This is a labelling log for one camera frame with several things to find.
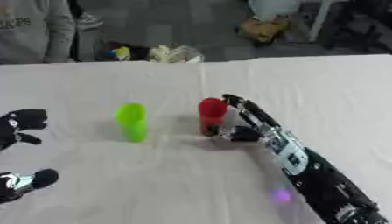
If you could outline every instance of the green cup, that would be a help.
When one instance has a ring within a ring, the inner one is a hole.
[[[115,119],[122,126],[123,134],[134,143],[144,140],[147,133],[145,109],[140,103],[125,103],[115,112]]]

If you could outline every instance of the purple light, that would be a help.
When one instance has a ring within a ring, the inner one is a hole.
[[[272,192],[272,199],[275,202],[289,202],[291,200],[291,195],[286,189],[275,189]]]

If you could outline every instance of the floor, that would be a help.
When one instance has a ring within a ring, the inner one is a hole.
[[[87,60],[97,39],[139,46],[189,45],[201,51],[206,61],[347,54],[286,42],[255,49],[234,33],[252,15],[243,0],[80,0],[80,4],[105,18],[99,31],[83,34],[82,54]]]

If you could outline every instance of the white tablecloth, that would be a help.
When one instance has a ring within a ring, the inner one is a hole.
[[[31,132],[43,144],[3,151],[0,171],[60,172],[56,185],[1,205],[0,223],[322,223],[265,150],[199,134],[198,102],[224,93],[258,103],[392,217],[391,83],[389,56],[0,66],[0,113],[49,115]],[[116,127],[125,102],[148,110],[143,143]],[[290,202],[271,199],[279,187]]]

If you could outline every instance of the red cup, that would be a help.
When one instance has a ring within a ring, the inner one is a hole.
[[[203,135],[211,136],[209,125],[220,125],[228,111],[228,105],[221,99],[206,98],[199,103],[200,130]]]

